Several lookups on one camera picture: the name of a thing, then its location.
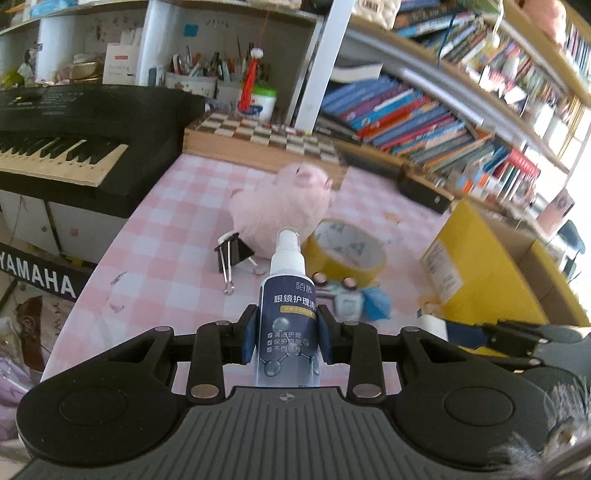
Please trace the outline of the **yellow packing tape roll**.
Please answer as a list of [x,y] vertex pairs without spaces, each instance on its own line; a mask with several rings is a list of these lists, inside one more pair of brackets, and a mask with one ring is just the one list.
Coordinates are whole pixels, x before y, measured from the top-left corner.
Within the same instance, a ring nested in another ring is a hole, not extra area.
[[381,240],[355,225],[338,220],[322,220],[304,243],[308,277],[321,272],[329,280],[356,280],[359,288],[370,286],[387,263]]

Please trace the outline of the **yellow cardboard box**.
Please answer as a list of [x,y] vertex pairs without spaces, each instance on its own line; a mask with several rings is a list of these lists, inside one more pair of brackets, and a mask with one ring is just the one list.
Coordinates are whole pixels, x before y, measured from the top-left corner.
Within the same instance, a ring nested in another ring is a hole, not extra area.
[[422,264],[446,319],[590,325],[545,245],[467,199],[457,204]]

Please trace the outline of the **red tassel ornament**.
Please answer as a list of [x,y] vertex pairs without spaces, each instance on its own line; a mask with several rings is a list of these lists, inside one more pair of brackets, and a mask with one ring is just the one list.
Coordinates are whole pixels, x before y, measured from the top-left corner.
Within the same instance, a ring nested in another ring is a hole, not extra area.
[[247,68],[245,79],[243,79],[242,93],[240,93],[239,101],[236,105],[238,112],[242,114],[249,112],[250,103],[252,103],[252,88],[256,83],[257,67],[261,59],[263,59],[263,49],[252,47],[249,51],[249,68]]

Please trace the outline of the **eyeglass cleaner spray bottle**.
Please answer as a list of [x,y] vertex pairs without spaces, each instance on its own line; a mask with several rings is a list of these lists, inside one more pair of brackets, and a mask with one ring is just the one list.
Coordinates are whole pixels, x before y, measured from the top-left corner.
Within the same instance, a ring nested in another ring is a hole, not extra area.
[[300,235],[277,233],[270,275],[259,290],[256,386],[308,388],[320,384],[317,292],[305,274]]

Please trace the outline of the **white bookshelf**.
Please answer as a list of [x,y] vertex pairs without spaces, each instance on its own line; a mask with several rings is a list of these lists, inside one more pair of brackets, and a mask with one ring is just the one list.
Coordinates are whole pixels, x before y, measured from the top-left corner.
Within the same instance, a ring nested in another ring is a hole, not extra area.
[[548,133],[485,92],[458,66],[438,59],[420,44],[352,15],[353,4],[336,1],[327,16],[245,1],[87,1],[44,17],[24,17],[1,26],[1,70],[20,65],[29,48],[37,51],[35,73],[51,80],[78,53],[102,53],[122,31],[142,30],[135,82],[145,85],[151,68],[188,50],[211,56],[262,47],[270,83],[279,91],[283,121],[311,130],[317,121],[332,67],[341,56],[373,60],[384,71],[422,88],[460,116],[489,128],[508,142],[532,149],[542,164],[549,195],[573,190],[589,169],[580,149],[570,166],[552,151]]

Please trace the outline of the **pen cup with pens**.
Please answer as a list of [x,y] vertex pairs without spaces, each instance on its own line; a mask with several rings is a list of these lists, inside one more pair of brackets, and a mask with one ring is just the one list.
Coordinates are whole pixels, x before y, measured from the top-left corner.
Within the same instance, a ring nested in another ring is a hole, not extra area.
[[165,69],[163,86],[211,100],[235,101],[242,92],[246,59],[214,51],[211,56],[192,53],[174,54]]

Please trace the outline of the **small grey toy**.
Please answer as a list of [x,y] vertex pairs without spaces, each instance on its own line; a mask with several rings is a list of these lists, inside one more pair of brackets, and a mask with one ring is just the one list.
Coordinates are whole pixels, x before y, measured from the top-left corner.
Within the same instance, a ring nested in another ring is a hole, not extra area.
[[339,322],[359,322],[363,314],[363,293],[353,277],[341,281],[329,280],[324,272],[312,274],[317,297],[329,305],[335,319]]

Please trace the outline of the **pink checkered tablecloth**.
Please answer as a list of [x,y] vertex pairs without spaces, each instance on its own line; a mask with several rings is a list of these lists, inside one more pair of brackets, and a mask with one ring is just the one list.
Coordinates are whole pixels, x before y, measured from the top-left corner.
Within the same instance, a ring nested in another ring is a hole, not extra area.
[[[128,219],[95,268],[64,324],[46,376],[56,375],[153,327],[190,334],[235,321],[255,303],[266,262],[238,266],[226,295],[214,252],[231,229],[228,198],[263,178],[259,170],[197,156],[179,157]],[[412,325],[432,298],[422,255],[445,218],[402,196],[393,181],[352,168],[329,216],[363,228],[387,253],[379,287],[392,300],[382,333]]]

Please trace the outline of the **black Yamaha keyboard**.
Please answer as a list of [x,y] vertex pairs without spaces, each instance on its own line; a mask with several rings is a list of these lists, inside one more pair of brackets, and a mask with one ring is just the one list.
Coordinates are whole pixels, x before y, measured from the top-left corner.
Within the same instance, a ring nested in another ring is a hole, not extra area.
[[129,217],[205,110],[183,90],[75,84],[1,94],[1,188]]

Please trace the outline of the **row of colourful books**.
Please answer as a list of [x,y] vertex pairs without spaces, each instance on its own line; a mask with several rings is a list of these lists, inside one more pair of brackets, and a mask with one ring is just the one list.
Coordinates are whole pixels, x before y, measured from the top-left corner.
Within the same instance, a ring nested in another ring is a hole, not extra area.
[[329,84],[315,131],[400,158],[432,182],[482,197],[525,201],[540,176],[501,128],[391,76]]

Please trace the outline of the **wooden chessboard box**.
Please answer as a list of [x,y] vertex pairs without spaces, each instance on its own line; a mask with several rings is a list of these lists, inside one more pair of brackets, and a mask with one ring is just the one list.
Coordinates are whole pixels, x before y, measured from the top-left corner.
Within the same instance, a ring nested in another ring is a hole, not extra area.
[[291,163],[310,163],[328,174],[335,190],[348,169],[325,137],[219,112],[207,112],[185,128],[182,152],[269,173]]

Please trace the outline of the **black binder clip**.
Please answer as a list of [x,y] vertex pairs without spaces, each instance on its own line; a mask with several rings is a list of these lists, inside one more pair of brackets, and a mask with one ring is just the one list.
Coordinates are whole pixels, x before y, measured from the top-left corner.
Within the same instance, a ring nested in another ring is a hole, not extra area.
[[232,295],[235,292],[233,268],[236,266],[245,264],[253,274],[259,274],[259,264],[254,259],[254,251],[240,238],[238,232],[228,232],[219,237],[214,252],[218,272],[223,277],[225,295]]

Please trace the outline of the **pink plush toy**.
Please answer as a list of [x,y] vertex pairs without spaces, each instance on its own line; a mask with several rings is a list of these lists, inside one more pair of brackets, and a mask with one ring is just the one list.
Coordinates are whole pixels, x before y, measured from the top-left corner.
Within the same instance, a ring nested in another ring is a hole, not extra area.
[[301,240],[307,239],[325,218],[332,199],[332,179],[325,170],[291,163],[256,187],[233,192],[228,209],[239,238],[256,256],[268,259],[276,251],[277,232],[290,227]]

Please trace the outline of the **blue bag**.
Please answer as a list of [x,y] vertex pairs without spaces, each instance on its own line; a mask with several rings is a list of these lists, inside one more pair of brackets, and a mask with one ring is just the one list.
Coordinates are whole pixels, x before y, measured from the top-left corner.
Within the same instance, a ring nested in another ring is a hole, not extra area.
[[369,287],[362,290],[363,316],[368,321],[388,320],[392,309],[390,296],[379,287]]

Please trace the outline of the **white green-lid jar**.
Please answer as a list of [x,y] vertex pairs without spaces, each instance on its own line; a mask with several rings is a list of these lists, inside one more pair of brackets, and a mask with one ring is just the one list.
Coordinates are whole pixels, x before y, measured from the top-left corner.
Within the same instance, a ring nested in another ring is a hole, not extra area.
[[263,85],[254,85],[252,88],[252,101],[250,102],[252,116],[259,119],[259,121],[269,122],[273,117],[274,107],[276,107],[276,98],[276,89]]

